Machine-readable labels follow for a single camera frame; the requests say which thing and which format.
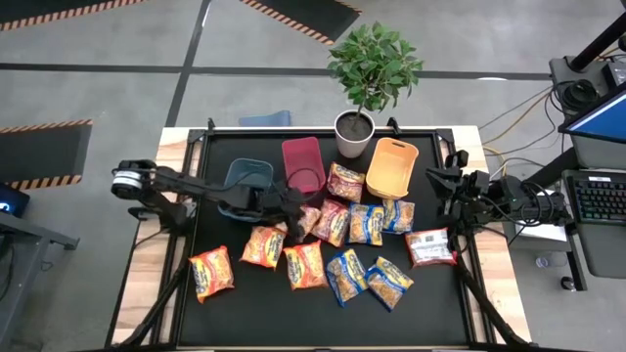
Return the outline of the black pole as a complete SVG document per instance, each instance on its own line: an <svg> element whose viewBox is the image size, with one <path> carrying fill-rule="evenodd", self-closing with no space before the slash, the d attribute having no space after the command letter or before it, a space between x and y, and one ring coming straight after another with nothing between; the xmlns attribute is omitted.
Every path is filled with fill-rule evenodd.
<svg viewBox="0 0 626 352"><path fill-rule="evenodd" d="M609 25L596 39L594 39L576 57L568 62L573 71L585 69L596 57L598 57L613 42L617 41L626 33L626 12Z"/></svg>

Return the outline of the orange plastic basket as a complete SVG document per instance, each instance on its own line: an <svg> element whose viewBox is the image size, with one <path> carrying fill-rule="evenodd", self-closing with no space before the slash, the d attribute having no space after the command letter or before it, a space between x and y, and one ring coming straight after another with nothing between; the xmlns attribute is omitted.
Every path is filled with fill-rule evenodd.
<svg viewBox="0 0 626 352"><path fill-rule="evenodd" d="M366 175L369 193L385 199L407 196L418 156L419 150L409 143L388 137L379 139Z"/></svg>

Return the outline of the grey metal desk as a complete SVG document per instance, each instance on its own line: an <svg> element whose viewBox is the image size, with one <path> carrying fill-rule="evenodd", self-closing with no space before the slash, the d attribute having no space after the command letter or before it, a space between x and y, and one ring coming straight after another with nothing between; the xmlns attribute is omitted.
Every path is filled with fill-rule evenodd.
<svg viewBox="0 0 626 352"><path fill-rule="evenodd" d="M76 250L79 239L0 212L0 352L6 352L50 244Z"/></svg>

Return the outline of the blue-grey plastic basket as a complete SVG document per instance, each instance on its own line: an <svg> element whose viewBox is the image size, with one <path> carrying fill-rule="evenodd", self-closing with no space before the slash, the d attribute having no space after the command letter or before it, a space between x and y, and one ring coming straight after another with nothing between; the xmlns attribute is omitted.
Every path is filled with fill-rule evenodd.
<svg viewBox="0 0 626 352"><path fill-rule="evenodd" d="M235 184L268 191L273 181L273 166L262 160L250 158L235 159L226 174L224 187Z"/></svg>

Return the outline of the black device with blue light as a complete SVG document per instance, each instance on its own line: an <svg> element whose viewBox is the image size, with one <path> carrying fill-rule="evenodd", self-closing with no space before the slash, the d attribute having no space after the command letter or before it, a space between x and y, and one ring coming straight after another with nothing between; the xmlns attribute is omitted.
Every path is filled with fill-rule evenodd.
<svg viewBox="0 0 626 352"><path fill-rule="evenodd" d="M22 218L30 196L5 184L0 184L0 212Z"/></svg>

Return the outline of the grey equipment cart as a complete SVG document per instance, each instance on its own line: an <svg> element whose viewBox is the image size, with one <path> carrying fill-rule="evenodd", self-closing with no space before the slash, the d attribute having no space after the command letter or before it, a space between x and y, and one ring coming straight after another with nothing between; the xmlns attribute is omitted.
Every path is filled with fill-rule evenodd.
<svg viewBox="0 0 626 352"><path fill-rule="evenodd" d="M562 173L565 185L565 177L575 171L626 174L626 144L579 136L572 138L572 144L577 168ZM626 279L626 226L580 223L574 219L590 273Z"/></svg>

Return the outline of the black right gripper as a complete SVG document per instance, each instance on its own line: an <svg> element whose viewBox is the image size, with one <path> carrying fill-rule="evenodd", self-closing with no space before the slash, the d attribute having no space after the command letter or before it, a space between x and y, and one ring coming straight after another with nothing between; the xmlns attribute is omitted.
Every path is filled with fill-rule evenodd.
<svg viewBox="0 0 626 352"><path fill-rule="evenodd" d="M435 194L445 196L442 208L443 215L452 212L451 208L457 200L468 202L486 195L488 192L490 184L488 173L473 171L471 174L462 174L458 169L466 167L468 163L469 153L465 150L459 150L446 156L445 167L451 169L428 168L425 172Z"/></svg>

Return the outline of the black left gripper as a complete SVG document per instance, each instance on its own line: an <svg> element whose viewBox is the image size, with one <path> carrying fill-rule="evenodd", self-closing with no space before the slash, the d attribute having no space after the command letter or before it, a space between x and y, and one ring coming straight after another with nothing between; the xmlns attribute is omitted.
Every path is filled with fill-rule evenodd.
<svg viewBox="0 0 626 352"><path fill-rule="evenodd" d="M286 221L292 242L298 242L298 234L307 234L307 219L302 209L304 195L299 189L252 188L244 215L264 221Z"/></svg>

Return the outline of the green plant in white pot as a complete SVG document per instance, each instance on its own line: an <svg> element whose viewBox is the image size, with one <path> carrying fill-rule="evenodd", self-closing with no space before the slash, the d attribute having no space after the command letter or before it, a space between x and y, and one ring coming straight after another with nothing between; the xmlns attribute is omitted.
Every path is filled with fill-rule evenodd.
<svg viewBox="0 0 626 352"><path fill-rule="evenodd" d="M335 119L341 155L355 158L366 149L376 129L371 114L396 108L402 94L411 96L423 65L417 47L380 22L351 30L330 51L331 77L354 106Z"/></svg>

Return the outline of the black table mat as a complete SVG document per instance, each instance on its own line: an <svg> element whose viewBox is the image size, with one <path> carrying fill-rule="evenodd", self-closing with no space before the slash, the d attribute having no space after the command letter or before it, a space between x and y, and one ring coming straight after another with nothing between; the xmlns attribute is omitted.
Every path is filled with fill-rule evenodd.
<svg viewBox="0 0 626 352"><path fill-rule="evenodd" d="M274 179L280 182L286 179L282 143L309 135L313 132L215 132L208 137L207 167L202 175L209 183L222 183L232 161L244 157L271 163ZM367 172L376 142L382 137L407 142L419 150L407 201L416 205L414 229L434 229L439 201L425 170L441 163L435 132L403 129L397 137L382 131L360 157L345 159L337 151L334 131L323 131L317 138L326 172L332 161ZM411 269L401 236L384 234L382 247L356 244L335 248L322 243L325 263L351 247L366 269L382 256L414 280L390 312L369 291L341 307L329 287L291 290L285 255L276 270L239 262L252 224L222 215L213 202L203 201L198 212L192 255L227 246L235 288L221 290L199 303L193 274L188 276L179 347L405 348L461 346L469 341L466 302L455 269L450 265Z"/></svg>

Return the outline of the computer monitor blue screen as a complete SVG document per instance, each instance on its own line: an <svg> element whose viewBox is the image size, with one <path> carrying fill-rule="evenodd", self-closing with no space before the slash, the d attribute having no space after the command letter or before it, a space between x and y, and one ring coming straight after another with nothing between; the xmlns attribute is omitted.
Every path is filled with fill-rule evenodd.
<svg viewBox="0 0 626 352"><path fill-rule="evenodd" d="M626 144L626 81L566 120L560 133Z"/></svg>

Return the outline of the red Maruchan noodle pack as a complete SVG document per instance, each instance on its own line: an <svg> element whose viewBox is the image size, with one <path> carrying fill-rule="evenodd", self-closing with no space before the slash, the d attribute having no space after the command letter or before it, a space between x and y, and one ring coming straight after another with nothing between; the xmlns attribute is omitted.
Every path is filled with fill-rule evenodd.
<svg viewBox="0 0 626 352"><path fill-rule="evenodd" d="M325 199L320 211L319 221L312 234L335 247L341 247L348 228L348 207L338 201Z"/></svg>
<svg viewBox="0 0 626 352"><path fill-rule="evenodd" d="M360 203L365 180L366 175L364 173L352 171L336 162L332 162L327 188L334 196Z"/></svg>
<svg viewBox="0 0 626 352"><path fill-rule="evenodd" d="M413 268L457 264L457 254L449 248L447 228L409 233L405 235L405 242Z"/></svg>

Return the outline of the pink plastic basket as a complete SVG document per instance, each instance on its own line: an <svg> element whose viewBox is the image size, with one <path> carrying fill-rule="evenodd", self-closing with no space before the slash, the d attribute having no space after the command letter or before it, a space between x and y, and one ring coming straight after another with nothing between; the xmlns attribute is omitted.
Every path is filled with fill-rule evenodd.
<svg viewBox="0 0 626 352"><path fill-rule="evenodd" d="M310 194L324 187L326 174L316 137L286 140L282 143L282 152L290 188Z"/></svg>

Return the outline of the black hazard-striped floor mat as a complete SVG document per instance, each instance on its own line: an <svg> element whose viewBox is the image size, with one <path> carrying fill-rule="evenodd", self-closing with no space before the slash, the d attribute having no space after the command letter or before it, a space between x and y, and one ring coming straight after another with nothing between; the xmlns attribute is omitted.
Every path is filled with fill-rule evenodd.
<svg viewBox="0 0 626 352"><path fill-rule="evenodd" d="M344 0L239 0L253 10L325 45L334 45L361 16Z"/></svg>
<svg viewBox="0 0 626 352"><path fill-rule="evenodd" d="M24 191L81 182L91 119L0 128L0 184Z"/></svg>
<svg viewBox="0 0 626 352"><path fill-rule="evenodd" d="M0 31L66 20L146 0L0 0Z"/></svg>

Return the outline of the black backlit keyboard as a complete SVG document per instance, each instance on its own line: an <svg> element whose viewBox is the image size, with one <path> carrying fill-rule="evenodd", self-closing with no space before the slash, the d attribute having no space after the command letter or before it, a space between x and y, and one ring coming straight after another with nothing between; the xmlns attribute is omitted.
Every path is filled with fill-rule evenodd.
<svg viewBox="0 0 626 352"><path fill-rule="evenodd" d="M626 226L626 174L575 171L565 181L578 222Z"/></svg>

